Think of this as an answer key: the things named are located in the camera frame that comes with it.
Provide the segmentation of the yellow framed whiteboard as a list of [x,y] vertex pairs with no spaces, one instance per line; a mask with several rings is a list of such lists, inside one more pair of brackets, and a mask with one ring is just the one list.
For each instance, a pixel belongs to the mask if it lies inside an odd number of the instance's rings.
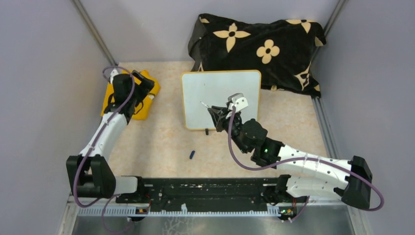
[[243,121],[258,118],[261,73],[258,70],[185,72],[181,76],[184,123],[188,130],[214,129],[206,107],[225,107],[228,97],[242,93],[248,107],[241,111]]

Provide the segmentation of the blue marker cap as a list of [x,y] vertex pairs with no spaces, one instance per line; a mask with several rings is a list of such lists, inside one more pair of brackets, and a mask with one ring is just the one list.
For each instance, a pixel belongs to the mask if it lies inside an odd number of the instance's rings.
[[194,155],[195,155],[195,150],[193,150],[193,151],[191,151],[191,153],[190,153],[190,156],[189,156],[189,158],[192,160],[193,159],[193,157],[194,157]]

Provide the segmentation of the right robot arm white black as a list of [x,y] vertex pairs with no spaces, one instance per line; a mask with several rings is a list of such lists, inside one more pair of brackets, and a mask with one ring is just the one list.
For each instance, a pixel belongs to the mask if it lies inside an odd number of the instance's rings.
[[216,131],[226,131],[230,154],[240,167],[251,171],[280,168],[300,174],[283,177],[276,186],[278,200],[329,197],[370,210],[373,175],[364,158],[341,160],[309,154],[269,138],[268,131],[254,118],[242,122],[239,112],[226,107],[212,106],[207,111]]

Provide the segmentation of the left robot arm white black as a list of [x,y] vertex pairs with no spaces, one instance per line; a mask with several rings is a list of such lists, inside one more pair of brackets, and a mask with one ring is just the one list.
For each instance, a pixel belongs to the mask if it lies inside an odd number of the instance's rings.
[[147,70],[125,71],[110,68],[101,110],[101,122],[92,139],[75,156],[69,156],[66,168],[71,191],[81,198],[111,198],[127,194],[134,202],[147,195],[137,176],[115,176],[109,167],[110,154],[120,135],[132,120],[145,120],[160,84]]

